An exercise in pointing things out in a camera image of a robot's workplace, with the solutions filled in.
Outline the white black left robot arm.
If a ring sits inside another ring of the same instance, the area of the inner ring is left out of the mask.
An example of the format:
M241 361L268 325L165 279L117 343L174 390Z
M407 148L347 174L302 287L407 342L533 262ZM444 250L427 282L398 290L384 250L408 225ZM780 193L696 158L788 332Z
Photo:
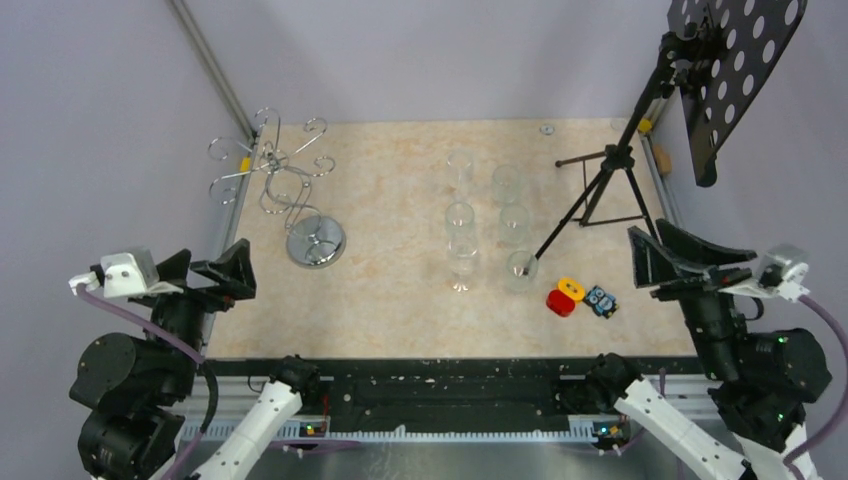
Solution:
M185 419L174 406L197 378L208 390L199 433L217 413L220 388L202 352L203 322L253 299L251 245L239 239L214 260L183 249L155 261L147 249L106 255L69 280L74 296L142 330L93 340L81 355L70 398L88 408L77 441L94 479L176 479L187 452L176 446Z

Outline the clear plain wine glass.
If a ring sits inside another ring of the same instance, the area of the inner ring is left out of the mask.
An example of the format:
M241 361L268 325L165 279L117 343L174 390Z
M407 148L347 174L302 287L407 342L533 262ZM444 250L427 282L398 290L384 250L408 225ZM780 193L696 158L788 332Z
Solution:
M466 149L452 151L446 160L448 184L456 198L467 198L473 178L474 157Z

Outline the cut pattern stemmed glass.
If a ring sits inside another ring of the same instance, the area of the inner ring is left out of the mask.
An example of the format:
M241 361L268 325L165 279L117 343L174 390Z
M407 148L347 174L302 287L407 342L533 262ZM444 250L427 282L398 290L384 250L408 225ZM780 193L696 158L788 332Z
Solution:
M503 245L522 244L528 235L529 211L520 204L504 206L498 217L498 237Z
M493 171L491 191L496 204L508 205L518 203L521 189L522 174L516 166L501 165Z

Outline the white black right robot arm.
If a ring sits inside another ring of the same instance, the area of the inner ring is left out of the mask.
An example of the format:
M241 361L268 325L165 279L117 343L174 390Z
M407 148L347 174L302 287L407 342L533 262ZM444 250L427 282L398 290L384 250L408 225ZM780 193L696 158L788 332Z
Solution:
M617 354L598 356L587 372L589 404L636 421L701 479L817 478L810 450L822 435L808 433L805 408L831 383L826 355L803 328L750 332L735 307L739 296L810 305L806 253L780 244L751 269L754 251L711 243L662 219L654 234L632 227L628 239L635 285L680 306L712 383L708 396L739 449L681 413Z

